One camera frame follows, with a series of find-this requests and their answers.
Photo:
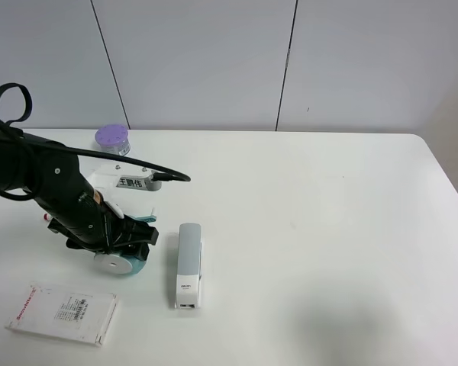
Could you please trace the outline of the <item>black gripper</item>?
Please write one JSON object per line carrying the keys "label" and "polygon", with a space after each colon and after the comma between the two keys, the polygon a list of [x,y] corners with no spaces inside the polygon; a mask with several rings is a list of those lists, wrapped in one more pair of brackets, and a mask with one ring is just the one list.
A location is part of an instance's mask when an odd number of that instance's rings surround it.
{"label": "black gripper", "polygon": [[121,219],[103,202],[95,189],[47,194],[48,229],[66,237],[70,249],[111,253],[133,263],[144,263],[159,232],[132,217]]}

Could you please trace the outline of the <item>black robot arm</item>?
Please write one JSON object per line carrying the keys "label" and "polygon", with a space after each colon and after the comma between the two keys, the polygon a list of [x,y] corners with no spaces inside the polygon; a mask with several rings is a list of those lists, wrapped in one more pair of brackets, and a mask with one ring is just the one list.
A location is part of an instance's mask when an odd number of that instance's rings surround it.
{"label": "black robot arm", "polygon": [[68,248],[145,262],[158,231],[118,217],[81,174],[77,156],[52,149],[52,140],[28,133],[23,138],[31,144],[32,156],[0,132],[0,190],[30,192],[40,179],[43,184],[34,200],[52,216],[48,228],[64,235]]}

